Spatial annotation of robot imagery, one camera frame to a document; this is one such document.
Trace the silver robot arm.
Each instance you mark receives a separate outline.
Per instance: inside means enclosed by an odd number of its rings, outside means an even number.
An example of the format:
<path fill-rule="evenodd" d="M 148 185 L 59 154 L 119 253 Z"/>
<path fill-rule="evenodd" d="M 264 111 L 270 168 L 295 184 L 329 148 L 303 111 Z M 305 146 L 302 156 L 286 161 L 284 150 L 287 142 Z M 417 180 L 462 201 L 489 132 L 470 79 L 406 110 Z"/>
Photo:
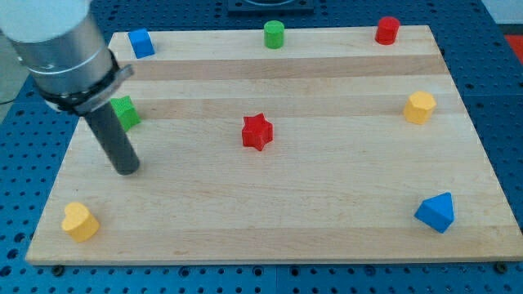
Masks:
<path fill-rule="evenodd" d="M 119 66 L 91 3 L 1 0 L 1 31 L 46 103 L 85 118 L 116 172 L 135 172 L 139 158 L 110 103 L 133 69 Z"/>

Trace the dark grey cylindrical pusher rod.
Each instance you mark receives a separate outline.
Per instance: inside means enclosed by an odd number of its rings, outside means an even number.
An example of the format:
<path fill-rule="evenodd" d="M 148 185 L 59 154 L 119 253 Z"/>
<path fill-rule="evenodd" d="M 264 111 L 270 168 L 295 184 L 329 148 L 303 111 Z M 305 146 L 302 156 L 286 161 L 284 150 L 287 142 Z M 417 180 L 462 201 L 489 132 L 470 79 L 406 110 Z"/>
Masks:
<path fill-rule="evenodd" d="M 87 114 L 85 120 L 119 175 L 138 170 L 140 160 L 110 102 Z"/>

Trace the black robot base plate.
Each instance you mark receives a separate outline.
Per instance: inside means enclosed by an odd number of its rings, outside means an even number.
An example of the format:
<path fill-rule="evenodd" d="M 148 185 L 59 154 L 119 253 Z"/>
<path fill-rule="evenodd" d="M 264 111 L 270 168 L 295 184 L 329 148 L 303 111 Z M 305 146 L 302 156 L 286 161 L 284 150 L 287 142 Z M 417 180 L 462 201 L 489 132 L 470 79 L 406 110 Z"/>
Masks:
<path fill-rule="evenodd" d="M 226 0 L 229 14 L 251 12 L 310 12 L 315 0 Z"/>

